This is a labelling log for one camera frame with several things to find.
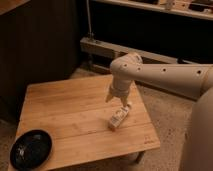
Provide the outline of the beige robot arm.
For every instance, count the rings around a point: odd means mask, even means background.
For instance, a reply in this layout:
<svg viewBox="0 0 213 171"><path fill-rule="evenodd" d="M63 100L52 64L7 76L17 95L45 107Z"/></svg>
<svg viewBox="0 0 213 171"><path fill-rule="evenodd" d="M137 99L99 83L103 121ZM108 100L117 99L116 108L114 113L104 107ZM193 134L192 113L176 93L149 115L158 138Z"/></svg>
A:
<svg viewBox="0 0 213 171"><path fill-rule="evenodd" d="M133 52L114 59L110 72L106 101L126 105L133 81L195 100L179 171L213 171L213 64L144 64Z"/></svg>

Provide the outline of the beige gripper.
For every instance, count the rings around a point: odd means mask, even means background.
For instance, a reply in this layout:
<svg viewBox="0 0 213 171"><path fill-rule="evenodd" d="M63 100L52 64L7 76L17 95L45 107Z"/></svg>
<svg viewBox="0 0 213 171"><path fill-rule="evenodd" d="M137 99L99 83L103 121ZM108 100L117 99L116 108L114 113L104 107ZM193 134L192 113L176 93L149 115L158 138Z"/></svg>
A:
<svg viewBox="0 0 213 171"><path fill-rule="evenodd" d="M127 106L130 90L119 90L117 88L114 88L113 85L110 85L109 92L106 96L105 102L108 103L110 100L112 100L115 97L120 98L122 105L125 107Z"/></svg>

